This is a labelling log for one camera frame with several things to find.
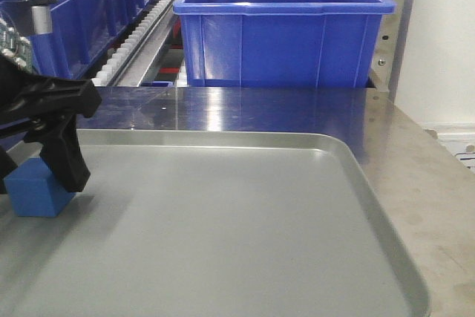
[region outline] metal tray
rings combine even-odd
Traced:
[[[0,197],[0,316],[428,316],[425,284],[341,141],[79,137],[91,179],[58,218],[15,217]]]

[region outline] blue crate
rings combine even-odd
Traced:
[[[188,84],[362,88],[392,0],[176,0]]]
[[[40,74],[80,78],[148,1],[57,0],[50,7],[53,32],[30,36],[33,65]]]

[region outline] blue cube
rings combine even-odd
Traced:
[[[39,158],[21,164],[4,179],[15,213],[22,217],[56,217],[73,199]]]

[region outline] metal countertop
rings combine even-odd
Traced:
[[[432,316],[475,316],[475,175],[364,90],[100,88],[80,128],[328,134],[353,151],[427,281]]]

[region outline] circuit board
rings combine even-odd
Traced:
[[[0,51],[8,59],[14,61],[22,70],[32,72],[31,42],[26,37],[20,36],[14,27],[0,18]]]

